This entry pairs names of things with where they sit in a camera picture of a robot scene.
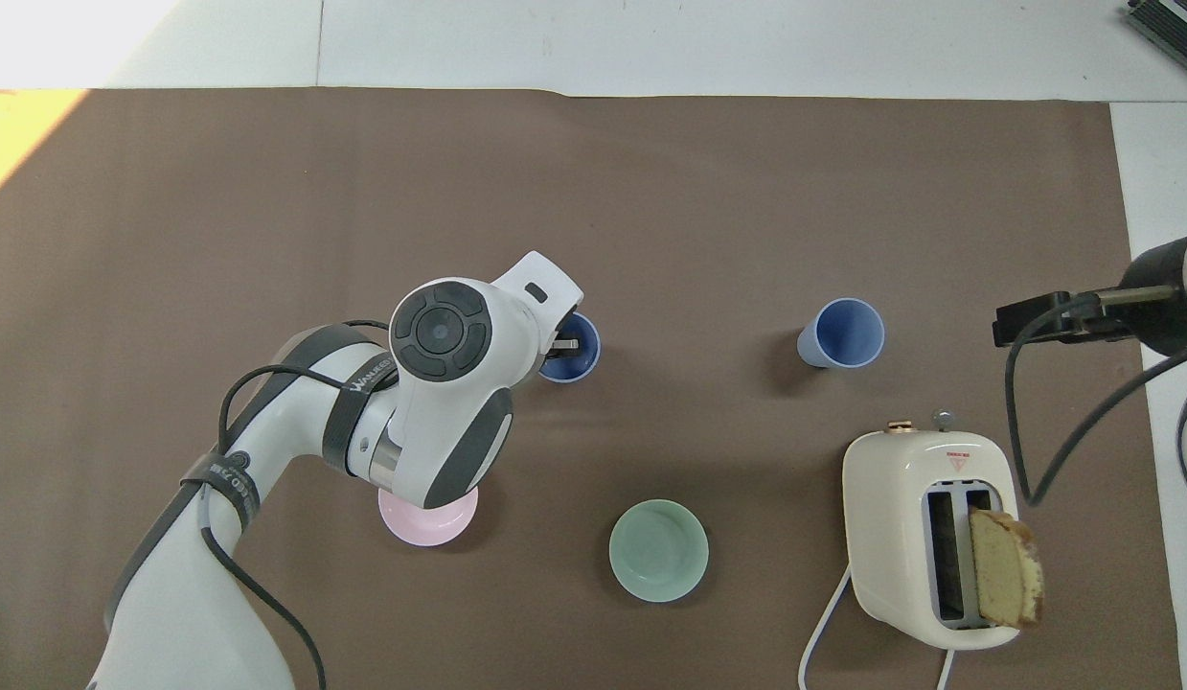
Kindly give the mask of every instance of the black velcro strap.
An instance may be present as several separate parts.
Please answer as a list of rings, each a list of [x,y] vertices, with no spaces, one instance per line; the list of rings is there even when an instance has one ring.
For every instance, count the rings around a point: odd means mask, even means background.
[[[331,468],[354,476],[347,467],[347,451],[355,435],[355,425],[360,423],[370,394],[393,381],[396,381],[396,362],[386,352],[367,360],[338,390],[338,399],[325,422],[325,436],[320,441],[320,455]]]
[[[248,467],[248,454],[243,450],[224,457],[220,454],[204,454],[197,458],[189,473],[180,477],[180,485],[210,485],[217,493],[226,496],[236,514],[240,515],[240,528],[248,524],[261,509],[261,495],[256,493],[256,483],[245,471]]]

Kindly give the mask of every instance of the pink bowl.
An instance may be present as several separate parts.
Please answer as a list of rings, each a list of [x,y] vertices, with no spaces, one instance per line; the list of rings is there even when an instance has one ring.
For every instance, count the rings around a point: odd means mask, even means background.
[[[380,489],[380,517],[396,538],[414,546],[439,546],[465,531],[478,508],[478,488],[461,499],[425,509]]]

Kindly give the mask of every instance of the brown paper mat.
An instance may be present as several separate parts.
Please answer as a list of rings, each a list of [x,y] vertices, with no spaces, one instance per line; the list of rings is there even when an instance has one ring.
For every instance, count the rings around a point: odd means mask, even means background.
[[[331,688],[794,688],[846,561],[848,442],[947,406],[1005,445],[992,310],[1128,266],[1103,105],[93,93],[0,190],[0,689],[85,684],[108,590],[240,373],[527,249],[584,287],[605,352],[579,385],[519,391],[470,530],[406,546],[374,489],[304,460],[241,542]],[[886,353],[804,367],[796,330],[843,295],[881,310]],[[1136,344],[1023,360],[1039,464],[1140,367]],[[658,496],[711,543],[672,606],[605,558]],[[951,685],[1179,685],[1144,399],[1023,519],[1047,623],[961,654]],[[811,683],[926,689],[939,663],[848,595]]]

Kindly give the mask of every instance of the white table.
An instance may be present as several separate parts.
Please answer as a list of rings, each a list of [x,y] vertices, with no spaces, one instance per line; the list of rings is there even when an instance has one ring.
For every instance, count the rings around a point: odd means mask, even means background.
[[[575,96],[1105,101],[1113,103],[1137,254],[1187,235],[1187,72],[1123,24],[1123,6],[0,1],[0,87],[527,87]],[[1156,360],[1144,350],[1145,363]],[[1149,385],[1148,397],[1187,688],[1187,489],[1173,449],[1187,392],[1181,368]]]

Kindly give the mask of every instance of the toaster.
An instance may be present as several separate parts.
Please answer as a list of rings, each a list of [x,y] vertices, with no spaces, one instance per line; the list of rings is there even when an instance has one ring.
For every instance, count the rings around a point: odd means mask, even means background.
[[[1018,519],[995,442],[890,423],[848,447],[843,486],[848,568],[865,613],[944,650],[995,647],[1018,634],[980,618],[977,602],[969,509]]]

